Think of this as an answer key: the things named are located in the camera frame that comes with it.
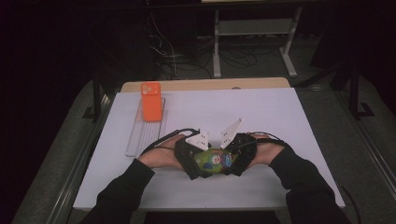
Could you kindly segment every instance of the table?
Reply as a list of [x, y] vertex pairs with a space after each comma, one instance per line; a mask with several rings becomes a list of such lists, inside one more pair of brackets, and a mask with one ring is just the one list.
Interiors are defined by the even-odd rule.
[[[290, 143], [298, 155], [311, 160], [318, 167], [334, 190], [337, 204], [345, 206], [297, 94], [286, 79], [236, 78], [161, 83], [163, 98], [167, 101], [167, 131], [201, 128], [209, 131], [209, 142], [216, 146], [219, 143], [216, 133], [234, 122], [232, 118], [235, 116], [242, 116], [246, 121], [241, 132], [266, 131]], [[79, 189], [75, 208], [92, 208], [97, 194], [131, 163], [132, 158], [125, 156], [125, 150], [140, 101], [140, 93], [134, 92], [138, 86], [139, 83], [126, 83], [116, 96]], [[199, 108], [203, 108], [205, 113], [201, 113]], [[193, 181], [183, 172], [172, 168], [155, 169], [155, 172], [142, 196], [142, 210], [233, 211], [286, 207], [287, 191], [281, 187], [279, 179], [268, 166], [255, 166], [240, 177], [214, 175]]]

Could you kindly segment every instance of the wooden table edge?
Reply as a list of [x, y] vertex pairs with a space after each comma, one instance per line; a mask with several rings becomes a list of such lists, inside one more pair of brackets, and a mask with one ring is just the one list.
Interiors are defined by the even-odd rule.
[[[288, 80], [284, 77], [165, 80], [158, 82], [161, 84], [161, 91], [290, 88]], [[120, 92], [140, 91], [141, 83], [143, 82], [125, 82]]]

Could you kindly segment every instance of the green object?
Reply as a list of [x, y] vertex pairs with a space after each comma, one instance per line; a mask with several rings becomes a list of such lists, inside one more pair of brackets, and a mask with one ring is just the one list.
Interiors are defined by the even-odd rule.
[[235, 155], [228, 150], [210, 148], [207, 151], [195, 154], [194, 159], [201, 170], [211, 174], [219, 174], [231, 167]]

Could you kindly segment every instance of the table leg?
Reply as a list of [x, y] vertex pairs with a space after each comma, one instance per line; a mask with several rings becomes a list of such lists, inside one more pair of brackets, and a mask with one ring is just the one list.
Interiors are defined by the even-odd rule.
[[294, 38], [294, 33], [297, 28], [298, 20], [300, 19], [300, 14], [302, 7], [298, 7], [294, 13], [293, 20], [290, 23], [290, 28], [289, 28], [289, 34], [288, 34], [288, 39], [283, 47], [280, 47], [280, 54], [282, 55], [283, 62], [286, 65], [286, 68], [288, 69], [289, 76], [290, 77], [297, 77], [296, 70], [294, 69], [293, 63], [291, 62], [291, 59], [289, 57], [289, 49], [291, 46], [291, 41]]
[[215, 52], [213, 53], [213, 77], [221, 77], [219, 59], [219, 11], [215, 13]]

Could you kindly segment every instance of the dark background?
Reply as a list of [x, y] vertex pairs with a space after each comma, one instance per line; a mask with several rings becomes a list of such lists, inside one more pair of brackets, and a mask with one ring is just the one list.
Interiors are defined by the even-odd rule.
[[[141, 6], [133, 1], [110, 2], [114, 6]], [[108, 6], [106, 1], [95, 1], [95, 5]], [[147, 14], [82, 10], [86, 6], [92, 3], [0, 3], [0, 223], [14, 217], [68, 109], [93, 74], [98, 74], [107, 93], [125, 81], [152, 80], [159, 74], [154, 64], [158, 59], [148, 48]], [[326, 69], [344, 60], [356, 64], [394, 114], [395, 11], [390, 1], [305, 7], [298, 27], [302, 35], [323, 35], [314, 66]], [[254, 15], [232, 11], [223, 15], [247, 14]], [[164, 35], [178, 40], [175, 48], [192, 55], [194, 38], [213, 30], [208, 25], [212, 24], [210, 11], [186, 13], [183, 20], [164, 12], [156, 16], [163, 18], [159, 25]]]

